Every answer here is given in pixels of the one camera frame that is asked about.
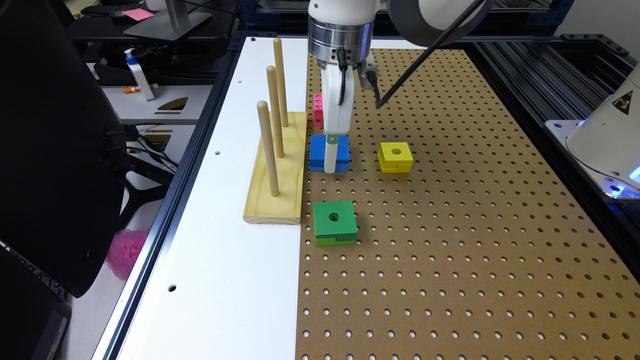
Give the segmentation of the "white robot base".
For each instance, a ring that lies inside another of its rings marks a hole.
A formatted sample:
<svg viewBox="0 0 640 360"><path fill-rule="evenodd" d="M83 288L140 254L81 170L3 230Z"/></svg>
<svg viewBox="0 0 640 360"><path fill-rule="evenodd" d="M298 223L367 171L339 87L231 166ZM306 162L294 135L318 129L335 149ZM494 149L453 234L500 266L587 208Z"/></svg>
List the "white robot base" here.
<svg viewBox="0 0 640 360"><path fill-rule="evenodd" d="M639 198L639 69L583 120L545 126L608 197Z"/></svg>

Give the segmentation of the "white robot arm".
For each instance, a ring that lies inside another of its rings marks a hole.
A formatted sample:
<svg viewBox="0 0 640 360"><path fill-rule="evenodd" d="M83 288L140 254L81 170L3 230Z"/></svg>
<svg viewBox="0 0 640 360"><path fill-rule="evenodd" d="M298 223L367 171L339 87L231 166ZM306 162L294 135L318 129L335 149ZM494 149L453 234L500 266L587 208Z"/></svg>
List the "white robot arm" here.
<svg viewBox="0 0 640 360"><path fill-rule="evenodd" d="M375 69L371 55L376 13L385 9L397 32L425 52L384 97L382 106L438 47L471 32L492 0L315 0L309 3L308 49L321 69L325 156L323 171L336 171L338 138L350 131L356 78Z"/></svg>

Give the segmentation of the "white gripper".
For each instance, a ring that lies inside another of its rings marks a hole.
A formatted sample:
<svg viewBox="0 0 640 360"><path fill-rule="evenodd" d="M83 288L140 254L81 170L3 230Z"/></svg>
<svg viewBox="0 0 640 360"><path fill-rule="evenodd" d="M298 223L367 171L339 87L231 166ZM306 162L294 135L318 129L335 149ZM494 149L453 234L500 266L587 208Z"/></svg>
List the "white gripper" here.
<svg viewBox="0 0 640 360"><path fill-rule="evenodd" d="M373 86L366 78L368 71L378 74L377 64L373 57L366 57L357 63L354 69L349 66L344 73L337 63L318 60L321 70L321 91L323 96L323 117L325 135L324 172L336 171L339 136L346 135L351 128L356 82L364 90L372 90Z"/></svg>

